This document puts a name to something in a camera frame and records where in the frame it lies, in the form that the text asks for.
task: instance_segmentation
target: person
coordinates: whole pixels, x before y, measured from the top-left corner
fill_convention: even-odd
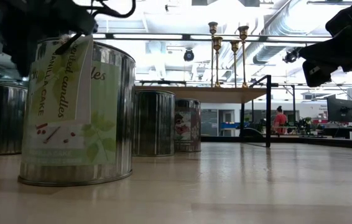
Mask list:
[[[283,134],[284,128],[280,128],[280,127],[284,126],[286,123],[287,123],[287,117],[285,114],[282,113],[282,108],[281,106],[279,106],[277,108],[276,118],[274,119],[274,131],[278,134]]]

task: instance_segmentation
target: air duct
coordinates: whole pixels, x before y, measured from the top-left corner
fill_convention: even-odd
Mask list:
[[[160,79],[165,78],[166,70],[164,57],[162,55],[162,43],[158,40],[153,40],[150,41],[147,45],[150,53],[154,56],[154,67],[158,77]]]
[[[307,0],[291,0],[260,34],[307,35],[321,23],[331,19],[339,10],[338,7],[309,5]],[[251,59],[255,64],[265,64],[284,49],[284,46],[252,43],[246,48],[246,55],[248,60]]]

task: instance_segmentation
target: red shirt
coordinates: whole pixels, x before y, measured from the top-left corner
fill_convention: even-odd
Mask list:
[[[284,114],[277,114],[276,118],[274,119],[274,124],[278,123],[278,126],[285,125],[287,123],[287,117]],[[277,132],[279,134],[284,133],[283,128],[277,128]]]

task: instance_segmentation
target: wooden tabletop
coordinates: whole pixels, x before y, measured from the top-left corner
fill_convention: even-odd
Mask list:
[[[135,90],[162,90],[175,94],[176,99],[195,99],[201,103],[247,103],[266,94],[264,88],[211,88],[176,86],[135,86]]]

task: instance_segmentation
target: brass candlestick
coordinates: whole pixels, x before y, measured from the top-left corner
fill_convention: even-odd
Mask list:
[[[213,49],[216,51],[216,83],[215,87],[220,87],[219,83],[219,50],[221,48],[221,41],[223,38],[214,37],[213,38]]]
[[[231,42],[231,50],[234,52],[234,85],[237,88],[237,50],[238,50],[238,40],[232,40]]]
[[[249,26],[238,27],[239,38],[242,40],[242,43],[243,43],[243,72],[244,72],[243,88],[248,88],[248,84],[246,84],[246,78],[245,78],[245,40],[248,37],[248,29],[249,29]]]
[[[213,38],[215,37],[215,33],[218,29],[218,23],[217,22],[210,22],[209,24],[209,33],[212,35],[212,46],[211,46],[211,87],[213,87]]]

